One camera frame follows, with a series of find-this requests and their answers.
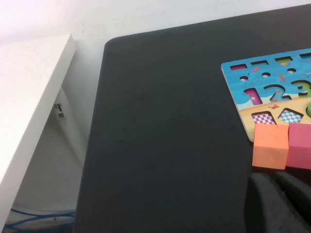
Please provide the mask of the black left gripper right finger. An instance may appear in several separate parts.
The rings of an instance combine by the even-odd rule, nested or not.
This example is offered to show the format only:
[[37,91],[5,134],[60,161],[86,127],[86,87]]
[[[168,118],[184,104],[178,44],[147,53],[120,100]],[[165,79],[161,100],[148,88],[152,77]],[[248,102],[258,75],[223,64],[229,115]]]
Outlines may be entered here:
[[311,217],[311,187],[286,172],[277,172],[276,183],[303,218]]

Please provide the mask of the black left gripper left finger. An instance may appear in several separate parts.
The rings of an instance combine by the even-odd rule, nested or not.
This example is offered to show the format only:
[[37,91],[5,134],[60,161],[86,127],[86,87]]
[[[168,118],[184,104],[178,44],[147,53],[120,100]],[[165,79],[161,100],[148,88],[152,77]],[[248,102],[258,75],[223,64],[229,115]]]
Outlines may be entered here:
[[247,184],[244,221],[248,233],[309,233],[303,218],[280,186],[268,175],[253,173]]

